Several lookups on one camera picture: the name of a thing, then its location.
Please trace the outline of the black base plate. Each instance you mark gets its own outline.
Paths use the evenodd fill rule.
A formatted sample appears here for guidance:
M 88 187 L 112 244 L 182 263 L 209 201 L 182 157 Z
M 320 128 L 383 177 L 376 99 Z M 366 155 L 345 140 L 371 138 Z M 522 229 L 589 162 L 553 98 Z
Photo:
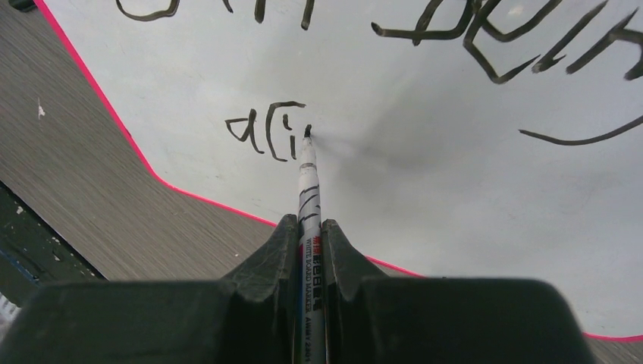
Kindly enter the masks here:
M 22 307 L 42 285 L 104 280 L 53 227 L 1 184 L 1 295 Z

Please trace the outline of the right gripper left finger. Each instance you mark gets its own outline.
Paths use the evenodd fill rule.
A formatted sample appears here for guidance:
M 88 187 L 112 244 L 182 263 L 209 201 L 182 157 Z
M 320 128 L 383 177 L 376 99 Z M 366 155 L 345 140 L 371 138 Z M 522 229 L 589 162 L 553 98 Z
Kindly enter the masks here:
M 42 287 L 1 342 L 3 363 L 289 363 L 298 224 L 214 281 Z

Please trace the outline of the whiteboard marker pen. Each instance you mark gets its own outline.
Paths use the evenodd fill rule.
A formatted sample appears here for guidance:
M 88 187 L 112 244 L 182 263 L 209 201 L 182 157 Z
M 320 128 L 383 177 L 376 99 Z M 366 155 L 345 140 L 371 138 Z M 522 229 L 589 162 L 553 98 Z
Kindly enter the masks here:
M 293 361 L 295 363 L 325 363 L 322 214 L 320 183 L 310 124 L 306 126 L 303 135 L 298 182 L 300 190 L 297 214 L 300 229 L 300 278 Z

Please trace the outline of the black marker cap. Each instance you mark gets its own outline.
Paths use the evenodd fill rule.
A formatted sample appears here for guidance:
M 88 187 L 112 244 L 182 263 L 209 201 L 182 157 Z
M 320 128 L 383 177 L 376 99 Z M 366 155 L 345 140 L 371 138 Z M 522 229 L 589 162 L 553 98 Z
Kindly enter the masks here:
M 34 0 L 8 0 L 8 4 L 15 10 L 26 13 L 37 9 Z

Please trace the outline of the pink framed whiteboard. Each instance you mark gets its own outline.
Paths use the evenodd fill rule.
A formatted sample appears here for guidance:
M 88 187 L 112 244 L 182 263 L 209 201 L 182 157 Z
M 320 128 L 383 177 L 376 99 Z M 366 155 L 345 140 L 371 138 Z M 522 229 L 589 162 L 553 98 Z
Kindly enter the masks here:
M 146 167 L 266 224 L 321 213 L 427 276 L 557 287 L 642 337 L 640 1 L 40 1 Z

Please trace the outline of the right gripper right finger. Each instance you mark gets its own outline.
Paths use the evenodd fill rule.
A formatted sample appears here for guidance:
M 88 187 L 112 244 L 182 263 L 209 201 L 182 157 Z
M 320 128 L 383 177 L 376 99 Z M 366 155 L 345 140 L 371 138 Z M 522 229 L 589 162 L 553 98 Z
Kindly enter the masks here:
M 404 278 L 322 225 L 331 363 L 592 363 L 562 295 L 516 278 Z

